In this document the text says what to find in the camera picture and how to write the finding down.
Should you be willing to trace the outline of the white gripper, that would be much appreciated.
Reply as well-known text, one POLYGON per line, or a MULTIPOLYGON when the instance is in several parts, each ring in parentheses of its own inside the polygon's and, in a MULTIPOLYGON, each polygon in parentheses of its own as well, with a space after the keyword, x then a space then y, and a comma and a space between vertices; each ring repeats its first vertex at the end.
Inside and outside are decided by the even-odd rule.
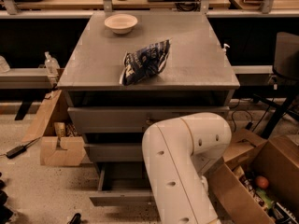
POLYGON ((208 183, 207 183, 207 179, 205 176, 201 176, 201 182, 202 182, 202 185, 204 187, 204 190, 206 192, 206 194, 208 194, 208 183))

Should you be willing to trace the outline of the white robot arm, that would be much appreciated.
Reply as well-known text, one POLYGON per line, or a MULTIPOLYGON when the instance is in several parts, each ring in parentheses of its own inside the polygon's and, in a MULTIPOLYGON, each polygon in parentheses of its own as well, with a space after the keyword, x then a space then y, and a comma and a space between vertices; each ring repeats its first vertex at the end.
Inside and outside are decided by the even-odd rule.
POLYGON ((221 224, 205 173, 231 142, 227 121, 214 113, 166 119, 148 127, 142 153, 162 224, 221 224))

